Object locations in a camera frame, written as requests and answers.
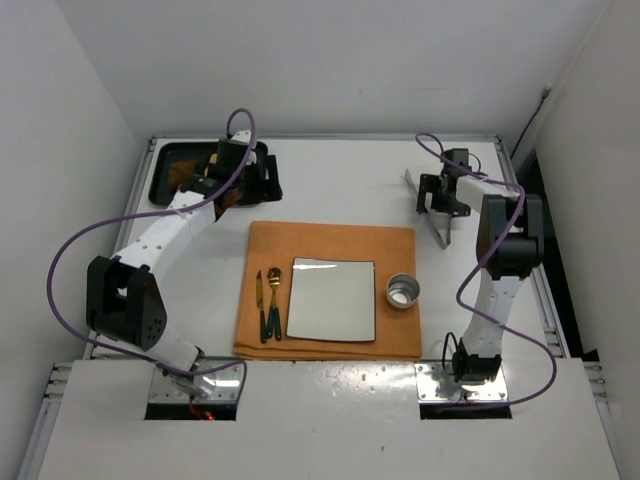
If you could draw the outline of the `orange cloth placemat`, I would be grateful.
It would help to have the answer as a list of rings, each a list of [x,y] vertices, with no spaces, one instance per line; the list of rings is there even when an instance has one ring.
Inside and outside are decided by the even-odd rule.
[[[376,327],[372,342],[294,339],[260,340],[256,278],[269,268],[282,271],[277,302],[288,325],[291,274],[296,258],[371,261],[375,267]],[[233,353],[258,360],[401,360],[422,357],[418,304],[392,307],[387,283],[398,273],[416,273],[415,233],[411,228],[254,221],[249,228],[244,278]]]

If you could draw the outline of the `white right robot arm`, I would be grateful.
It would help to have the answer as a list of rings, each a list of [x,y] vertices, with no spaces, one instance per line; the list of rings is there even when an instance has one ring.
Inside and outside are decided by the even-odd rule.
[[[542,201],[504,182],[444,168],[438,175],[420,176],[416,210],[451,218],[479,214],[474,272],[480,287],[470,324],[456,341],[449,374],[456,382],[492,381],[501,366],[502,338],[515,296],[544,256]]]

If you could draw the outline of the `metal serving tongs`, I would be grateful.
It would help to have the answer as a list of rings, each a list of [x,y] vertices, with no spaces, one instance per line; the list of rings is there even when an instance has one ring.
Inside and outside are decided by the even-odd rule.
[[[451,245],[451,221],[452,216],[444,213],[431,211],[426,206],[426,200],[421,197],[419,189],[416,187],[411,173],[408,169],[404,172],[404,179],[416,200],[416,212],[425,217],[427,226],[436,243],[443,250]]]

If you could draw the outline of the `white square plate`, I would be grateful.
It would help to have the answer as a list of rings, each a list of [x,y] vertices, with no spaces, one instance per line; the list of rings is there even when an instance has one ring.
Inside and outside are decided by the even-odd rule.
[[[365,343],[375,340],[375,264],[296,258],[286,335]]]

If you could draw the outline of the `black plastic tray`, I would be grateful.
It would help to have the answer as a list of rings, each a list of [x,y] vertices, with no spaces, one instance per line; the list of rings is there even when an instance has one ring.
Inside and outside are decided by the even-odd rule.
[[[246,150],[246,144],[230,139],[221,139],[216,142],[172,142],[165,145],[160,149],[149,190],[149,201],[156,206],[168,206],[176,192],[188,189],[209,197],[228,181],[239,166]],[[256,161],[258,152],[270,154],[268,147],[259,142],[253,148],[246,166]],[[214,153],[218,155],[218,162],[210,164],[210,156]],[[198,168],[187,181],[172,192],[167,188],[169,167],[172,163],[181,160],[197,160]],[[215,207],[220,212],[228,209],[222,207],[224,194],[214,201]]]

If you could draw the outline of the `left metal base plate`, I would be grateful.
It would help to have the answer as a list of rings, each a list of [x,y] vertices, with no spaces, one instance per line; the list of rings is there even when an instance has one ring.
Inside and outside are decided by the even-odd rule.
[[[148,403],[186,405],[193,401],[198,405],[222,405],[239,400],[247,373],[244,360],[205,356],[196,361],[193,370],[207,373],[181,376],[156,369],[151,377]]]

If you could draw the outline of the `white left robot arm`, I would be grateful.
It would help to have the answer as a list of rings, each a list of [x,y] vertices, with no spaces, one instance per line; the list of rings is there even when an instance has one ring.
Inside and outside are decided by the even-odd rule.
[[[192,398],[212,391],[198,374],[205,355],[168,323],[159,282],[187,246],[234,206],[279,201],[277,160],[266,144],[238,132],[214,143],[189,143],[159,161],[149,199],[164,207],[146,231],[87,270],[87,325],[162,364],[177,390]]]

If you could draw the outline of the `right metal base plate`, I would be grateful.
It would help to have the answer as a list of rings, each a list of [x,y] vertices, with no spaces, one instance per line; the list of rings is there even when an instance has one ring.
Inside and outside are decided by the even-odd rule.
[[[439,362],[414,364],[417,395],[420,404],[446,405],[508,402],[509,395],[503,368],[494,380],[456,382]]]

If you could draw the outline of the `metal base plate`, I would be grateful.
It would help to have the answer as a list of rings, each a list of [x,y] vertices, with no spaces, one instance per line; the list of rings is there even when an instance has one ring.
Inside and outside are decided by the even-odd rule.
[[[207,373],[181,376],[156,369],[151,377],[148,403],[186,405],[193,401],[198,405],[222,405],[239,400],[247,373],[244,360],[205,356],[196,361],[193,370]]]
[[[503,368],[494,380],[456,382],[439,362],[414,364],[417,395],[420,404],[446,405],[508,402],[509,395]]]

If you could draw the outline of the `metal cup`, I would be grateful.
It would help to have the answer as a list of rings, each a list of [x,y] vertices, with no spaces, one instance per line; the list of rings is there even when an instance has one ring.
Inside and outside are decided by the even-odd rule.
[[[411,308],[420,295],[420,284],[417,279],[407,273],[392,276],[386,289],[388,303],[400,310]]]

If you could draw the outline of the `brown croissant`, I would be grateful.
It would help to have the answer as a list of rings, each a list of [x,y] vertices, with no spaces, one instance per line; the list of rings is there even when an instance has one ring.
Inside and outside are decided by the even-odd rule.
[[[197,170],[197,160],[181,160],[171,164],[167,177],[167,188],[175,192]]]

